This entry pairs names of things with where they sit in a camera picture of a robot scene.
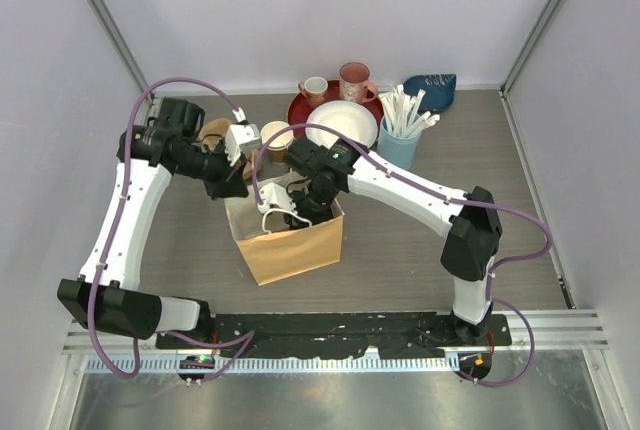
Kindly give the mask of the brown paper bag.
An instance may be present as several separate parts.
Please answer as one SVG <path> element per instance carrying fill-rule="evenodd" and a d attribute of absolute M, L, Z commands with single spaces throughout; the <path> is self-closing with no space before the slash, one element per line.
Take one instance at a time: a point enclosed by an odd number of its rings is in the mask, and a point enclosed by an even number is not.
<path fill-rule="evenodd" d="M 291 230 L 284 214 L 264 217 L 254 192 L 224 201 L 231 235 L 260 286 L 337 263 L 341 259 L 344 212 L 338 202 L 328 221 Z"/>

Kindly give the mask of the stack of paper cups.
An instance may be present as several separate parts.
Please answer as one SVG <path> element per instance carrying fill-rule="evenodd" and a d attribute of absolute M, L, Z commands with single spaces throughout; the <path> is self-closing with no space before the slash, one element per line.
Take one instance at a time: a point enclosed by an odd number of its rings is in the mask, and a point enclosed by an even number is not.
<path fill-rule="evenodd" d="M 275 133 L 287 127 L 288 123 L 284 121 L 271 121 L 267 123 L 261 129 L 262 142 L 266 143 Z M 284 156 L 294 139 L 294 132 L 287 130 L 279 134 L 267 145 L 267 153 L 273 163 L 282 164 L 284 162 Z"/>

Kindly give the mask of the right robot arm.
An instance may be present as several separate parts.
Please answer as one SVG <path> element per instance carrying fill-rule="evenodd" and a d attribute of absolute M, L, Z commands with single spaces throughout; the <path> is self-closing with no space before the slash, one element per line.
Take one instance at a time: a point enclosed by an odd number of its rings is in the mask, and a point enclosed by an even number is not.
<path fill-rule="evenodd" d="M 485 208 L 492 194 L 481 187 L 468 193 L 419 178 L 382 159 L 361 144 L 337 140 L 330 148 L 302 136 L 285 163 L 308 179 L 293 192 L 295 210 L 313 223 L 328 219 L 339 193 L 353 193 L 394 208 L 444 239 L 442 267 L 453 277 L 454 303 L 439 342 L 472 345 L 488 333 L 492 303 L 487 296 L 489 268 L 502 236 L 497 212 Z"/>

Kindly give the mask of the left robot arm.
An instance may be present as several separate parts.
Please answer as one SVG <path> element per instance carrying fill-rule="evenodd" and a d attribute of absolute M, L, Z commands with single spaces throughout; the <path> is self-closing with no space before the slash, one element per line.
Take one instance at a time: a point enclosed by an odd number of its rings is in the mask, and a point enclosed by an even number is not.
<path fill-rule="evenodd" d="M 207 149 L 205 112 L 182 99 L 166 98 L 158 116 L 124 132 L 117 151 L 111 201 L 86 263 L 76 279 L 64 279 L 57 298 L 85 329 L 146 340 L 177 331 L 190 348 L 213 339 L 207 302 L 142 293 L 140 268 L 162 195 L 176 175 L 203 182 L 213 199 L 248 194 L 247 155 L 261 144 L 256 126 L 236 114 L 217 144 Z"/>

